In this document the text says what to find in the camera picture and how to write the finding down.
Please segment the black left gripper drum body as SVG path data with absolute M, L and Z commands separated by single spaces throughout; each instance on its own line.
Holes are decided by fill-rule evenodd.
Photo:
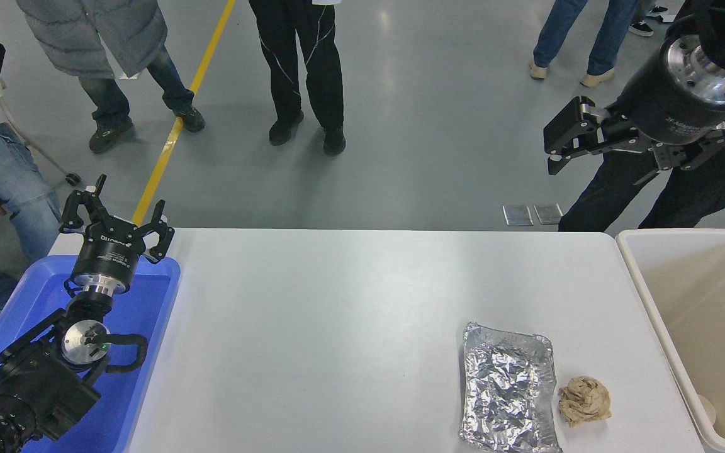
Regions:
M 79 287 L 110 281 L 113 289 L 130 289 L 146 246 L 138 227 L 121 218 L 92 221 L 84 232 L 84 243 L 72 270 Z

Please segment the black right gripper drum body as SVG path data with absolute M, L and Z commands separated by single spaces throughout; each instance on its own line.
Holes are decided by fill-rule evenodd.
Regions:
M 614 104 L 647 137 L 685 145 L 725 121 L 725 49 L 663 43 Z

